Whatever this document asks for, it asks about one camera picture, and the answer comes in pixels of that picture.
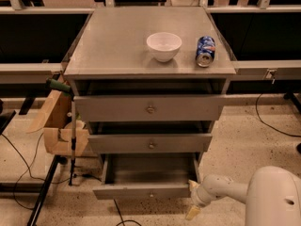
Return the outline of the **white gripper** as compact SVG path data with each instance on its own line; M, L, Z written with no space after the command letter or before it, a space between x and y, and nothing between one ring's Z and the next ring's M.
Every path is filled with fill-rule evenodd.
M185 219L192 220L200 213L200 207L208 206L212 201L218 200L219 195L216 193L216 187L212 183L203 182L199 184L196 181L189 180L188 184L194 205L189 207Z

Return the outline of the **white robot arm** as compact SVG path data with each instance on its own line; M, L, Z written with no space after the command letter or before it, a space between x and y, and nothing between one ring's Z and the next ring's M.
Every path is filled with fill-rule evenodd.
M248 184L209 174L201 184L189 180L193 219L200 209L225 197L246 205L245 226L301 226L301 179L278 167L257 169Z

